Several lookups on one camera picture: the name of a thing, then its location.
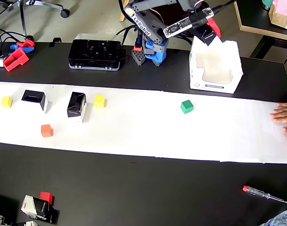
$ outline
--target chair wheel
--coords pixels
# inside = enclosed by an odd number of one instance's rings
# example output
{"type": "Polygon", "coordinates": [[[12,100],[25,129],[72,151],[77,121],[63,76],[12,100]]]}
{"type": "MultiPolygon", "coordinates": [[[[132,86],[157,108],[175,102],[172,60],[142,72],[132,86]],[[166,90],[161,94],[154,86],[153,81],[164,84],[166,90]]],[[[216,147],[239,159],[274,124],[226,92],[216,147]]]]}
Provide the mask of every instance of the chair wheel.
{"type": "Polygon", "coordinates": [[[31,41],[34,41],[34,37],[32,35],[27,35],[27,39],[30,39],[31,41]]]}
{"type": "Polygon", "coordinates": [[[8,8],[10,6],[11,2],[5,1],[2,3],[3,8],[8,8]]]}
{"type": "Polygon", "coordinates": [[[60,12],[60,15],[62,16],[62,18],[67,18],[70,15],[70,11],[65,8],[60,12]]]}

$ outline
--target screwdriver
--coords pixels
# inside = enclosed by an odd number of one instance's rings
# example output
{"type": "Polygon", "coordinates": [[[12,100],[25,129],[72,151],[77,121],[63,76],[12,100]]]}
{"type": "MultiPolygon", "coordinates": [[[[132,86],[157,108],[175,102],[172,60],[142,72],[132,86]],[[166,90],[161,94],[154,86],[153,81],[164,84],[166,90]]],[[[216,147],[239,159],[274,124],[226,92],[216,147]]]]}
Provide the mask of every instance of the screwdriver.
{"type": "Polygon", "coordinates": [[[249,186],[244,186],[243,187],[243,191],[247,192],[249,194],[253,194],[253,195],[259,196],[261,198],[265,197],[266,199],[272,199],[272,200],[275,200],[275,201],[287,203],[285,200],[279,199],[279,198],[274,197],[274,196],[272,196],[270,194],[266,194],[263,191],[257,190],[255,188],[252,188],[252,187],[249,187],[249,186]]]}

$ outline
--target red clamp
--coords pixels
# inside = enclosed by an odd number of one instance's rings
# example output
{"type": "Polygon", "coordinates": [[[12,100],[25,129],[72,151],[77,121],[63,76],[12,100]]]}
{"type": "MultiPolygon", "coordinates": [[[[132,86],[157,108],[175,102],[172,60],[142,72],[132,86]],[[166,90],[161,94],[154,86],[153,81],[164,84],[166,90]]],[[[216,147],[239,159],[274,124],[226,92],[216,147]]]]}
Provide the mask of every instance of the red clamp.
{"type": "Polygon", "coordinates": [[[134,50],[135,51],[142,51],[142,46],[140,46],[140,48],[137,48],[136,46],[134,46],[134,50]]]}
{"type": "Polygon", "coordinates": [[[10,72],[17,66],[25,64],[28,60],[29,58],[26,53],[21,49],[21,47],[19,47],[4,60],[4,67],[8,72],[10,72]]]}
{"type": "Polygon", "coordinates": [[[216,22],[214,21],[214,19],[209,18],[207,24],[209,26],[211,26],[211,28],[214,30],[216,35],[220,38],[221,37],[221,31],[220,31],[220,28],[218,27],[218,25],[216,24],[216,22]]]}
{"type": "Polygon", "coordinates": [[[30,39],[26,39],[23,43],[17,42],[16,43],[19,47],[34,47],[35,44],[30,39]]]}

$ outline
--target printed label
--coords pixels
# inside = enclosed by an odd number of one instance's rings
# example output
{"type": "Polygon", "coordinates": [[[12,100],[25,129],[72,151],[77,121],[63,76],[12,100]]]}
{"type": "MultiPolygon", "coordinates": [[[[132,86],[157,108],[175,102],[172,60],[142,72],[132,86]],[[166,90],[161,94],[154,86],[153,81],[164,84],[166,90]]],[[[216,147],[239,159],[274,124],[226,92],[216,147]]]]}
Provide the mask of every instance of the printed label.
{"type": "Polygon", "coordinates": [[[135,21],[135,23],[138,25],[138,27],[147,35],[151,36],[151,32],[148,31],[148,29],[143,25],[143,23],[136,17],[136,13],[131,8],[127,8],[125,12],[135,21]]]}
{"type": "Polygon", "coordinates": [[[223,86],[213,86],[213,85],[205,85],[206,87],[211,87],[211,88],[219,88],[219,89],[223,89],[223,86]]]}

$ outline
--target yellow cube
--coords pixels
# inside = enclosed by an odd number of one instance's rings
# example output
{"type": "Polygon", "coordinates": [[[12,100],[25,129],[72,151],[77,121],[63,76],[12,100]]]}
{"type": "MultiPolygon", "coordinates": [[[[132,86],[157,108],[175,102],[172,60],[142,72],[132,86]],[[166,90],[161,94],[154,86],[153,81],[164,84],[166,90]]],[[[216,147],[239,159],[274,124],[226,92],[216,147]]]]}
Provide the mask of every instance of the yellow cube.
{"type": "Polygon", "coordinates": [[[95,95],[94,105],[96,107],[105,106],[105,96],[104,95],[95,95]]]}
{"type": "Polygon", "coordinates": [[[2,97],[1,104],[5,108],[10,108],[12,104],[12,99],[10,97],[2,97]]]}

